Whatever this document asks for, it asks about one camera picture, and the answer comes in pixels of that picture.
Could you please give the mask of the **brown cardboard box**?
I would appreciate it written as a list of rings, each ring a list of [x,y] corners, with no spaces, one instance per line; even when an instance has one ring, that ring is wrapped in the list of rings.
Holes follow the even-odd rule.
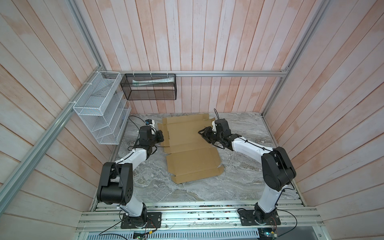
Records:
[[[209,114],[163,118],[158,124],[163,132],[168,172],[176,184],[221,175],[225,168],[218,149],[207,143],[198,131],[211,127]]]

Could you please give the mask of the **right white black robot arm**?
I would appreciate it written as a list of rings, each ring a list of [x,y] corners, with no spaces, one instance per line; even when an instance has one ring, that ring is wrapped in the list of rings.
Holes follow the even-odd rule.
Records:
[[[268,219],[277,213],[277,203],[283,190],[297,176],[286,150],[282,147],[265,147],[232,133],[225,119],[214,121],[211,127],[198,133],[207,143],[217,148],[229,149],[261,163],[266,186],[252,215],[256,224],[267,224]]]

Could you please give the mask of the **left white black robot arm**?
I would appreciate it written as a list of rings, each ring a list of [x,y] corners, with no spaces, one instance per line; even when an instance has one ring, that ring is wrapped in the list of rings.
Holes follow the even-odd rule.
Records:
[[[120,160],[105,163],[97,190],[97,200],[107,205],[116,205],[124,213],[123,223],[130,223],[136,228],[148,224],[147,207],[134,197],[133,171],[153,153],[156,144],[162,143],[162,131],[156,130],[154,123],[147,120],[139,128],[138,139],[133,149]]]

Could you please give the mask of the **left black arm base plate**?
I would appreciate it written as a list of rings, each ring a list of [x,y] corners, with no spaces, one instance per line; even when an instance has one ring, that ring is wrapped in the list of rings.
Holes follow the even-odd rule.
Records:
[[[142,229],[153,228],[158,229],[161,227],[162,213],[161,212],[149,212],[144,217],[129,217],[124,215],[121,223],[121,229]]]

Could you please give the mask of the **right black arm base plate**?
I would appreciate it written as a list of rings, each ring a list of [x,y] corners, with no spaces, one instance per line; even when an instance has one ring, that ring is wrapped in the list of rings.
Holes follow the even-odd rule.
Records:
[[[237,209],[242,226],[278,226],[281,225],[277,209],[270,213],[264,213],[260,210]]]

